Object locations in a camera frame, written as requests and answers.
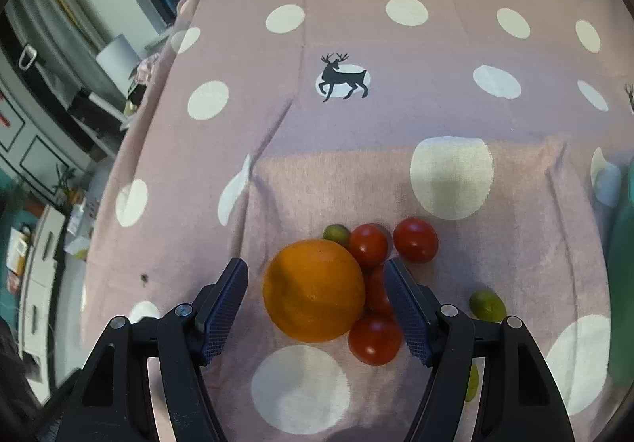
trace red tomato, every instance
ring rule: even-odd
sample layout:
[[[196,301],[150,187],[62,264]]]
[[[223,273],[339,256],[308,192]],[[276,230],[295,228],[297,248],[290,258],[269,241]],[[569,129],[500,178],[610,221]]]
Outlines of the red tomato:
[[[383,232],[372,224],[363,224],[350,233],[348,251],[362,269],[381,265],[388,256],[388,240]]]
[[[382,315],[393,315],[394,310],[383,286],[383,266],[375,267],[363,279],[365,281],[365,306]]]
[[[410,217],[394,228],[394,247],[412,263],[431,261],[438,252],[438,235],[423,219]]]
[[[403,335],[391,317],[367,312],[348,333],[348,347],[367,365],[385,365],[394,360],[403,342]]]

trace orange fruit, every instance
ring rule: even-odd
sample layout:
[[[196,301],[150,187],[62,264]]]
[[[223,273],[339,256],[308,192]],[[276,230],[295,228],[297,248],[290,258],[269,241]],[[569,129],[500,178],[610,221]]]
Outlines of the orange fruit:
[[[347,333],[363,312],[361,268],[330,240],[301,240],[270,262],[262,287],[271,320],[300,342],[326,342]]]

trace polka dot tablecloth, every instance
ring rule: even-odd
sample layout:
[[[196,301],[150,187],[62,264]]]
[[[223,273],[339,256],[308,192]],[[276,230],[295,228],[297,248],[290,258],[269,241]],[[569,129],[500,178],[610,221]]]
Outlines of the polka dot tablecloth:
[[[205,370],[228,439],[401,440],[427,369],[405,346],[371,367],[345,337],[298,344],[268,318],[261,286],[281,247],[329,223],[391,230],[418,215],[441,244],[416,279],[465,310],[474,290],[496,290],[546,357],[576,440],[591,440],[621,397],[607,376],[601,246],[634,152],[634,23],[621,0],[178,11],[101,204],[86,344],[114,315],[191,301],[239,255],[249,288]],[[456,440],[470,440],[476,411],[465,405]]]

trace deer print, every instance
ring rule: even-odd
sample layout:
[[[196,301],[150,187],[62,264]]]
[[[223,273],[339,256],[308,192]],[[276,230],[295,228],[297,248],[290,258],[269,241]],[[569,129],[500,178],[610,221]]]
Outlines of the deer print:
[[[632,115],[634,115],[634,84],[626,84],[625,93],[630,98],[630,108],[632,108]]]
[[[341,55],[337,53],[337,59],[334,61],[330,61],[330,58],[332,58],[332,56],[332,54],[326,54],[325,57],[321,57],[321,61],[326,63],[326,68],[321,73],[321,79],[323,79],[323,82],[319,83],[319,89],[323,94],[325,94],[325,87],[329,87],[328,94],[323,101],[325,102],[330,98],[330,95],[332,94],[332,91],[336,84],[343,83],[346,83],[350,87],[350,91],[348,92],[348,95],[344,97],[344,100],[349,98],[353,94],[354,90],[359,88],[359,86],[363,88],[363,97],[366,97],[368,95],[368,87],[364,85],[363,79],[365,78],[365,73],[367,71],[364,70],[363,72],[354,73],[337,72],[339,69],[339,63],[341,63],[342,61],[346,61],[348,59],[348,54]]]

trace green fruit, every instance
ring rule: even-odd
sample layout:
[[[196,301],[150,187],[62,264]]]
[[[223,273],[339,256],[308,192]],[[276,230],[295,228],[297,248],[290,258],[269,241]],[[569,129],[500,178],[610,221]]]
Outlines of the green fruit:
[[[506,318],[506,306],[498,294],[490,290],[480,290],[469,298],[469,308],[473,315],[488,322],[502,322]]]
[[[465,403],[474,400],[477,394],[477,386],[479,383],[478,371],[475,363],[471,364],[471,371],[469,372],[469,383],[467,384],[467,394],[465,395]]]
[[[348,248],[348,240],[350,240],[350,231],[341,224],[331,224],[323,230],[323,237],[331,242],[337,242],[340,246]]]

